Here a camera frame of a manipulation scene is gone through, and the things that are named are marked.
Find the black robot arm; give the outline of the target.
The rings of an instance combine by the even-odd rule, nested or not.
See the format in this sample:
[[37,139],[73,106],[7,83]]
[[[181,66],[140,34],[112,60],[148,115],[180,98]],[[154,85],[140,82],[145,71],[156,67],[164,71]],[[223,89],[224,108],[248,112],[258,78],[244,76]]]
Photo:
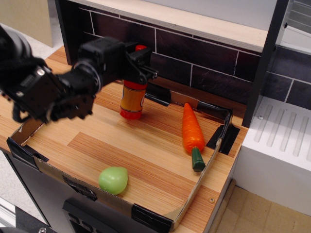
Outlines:
[[34,57],[28,41],[14,31],[0,31],[0,92],[12,100],[13,120],[21,113],[43,123],[92,114],[96,94],[115,80],[146,84],[157,77],[150,66],[152,51],[135,51],[136,44],[111,37],[82,44],[71,70],[54,74]]

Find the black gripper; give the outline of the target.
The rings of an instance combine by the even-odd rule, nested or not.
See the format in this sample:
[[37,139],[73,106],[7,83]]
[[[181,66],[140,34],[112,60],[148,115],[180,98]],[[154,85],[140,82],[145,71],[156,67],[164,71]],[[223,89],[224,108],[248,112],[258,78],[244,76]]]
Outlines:
[[80,46],[77,68],[93,75],[99,85],[115,80],[146,84],[148,79],[158,77],[158,71],[149,67],[151,54],[151,48],[136,42],[103,37]]

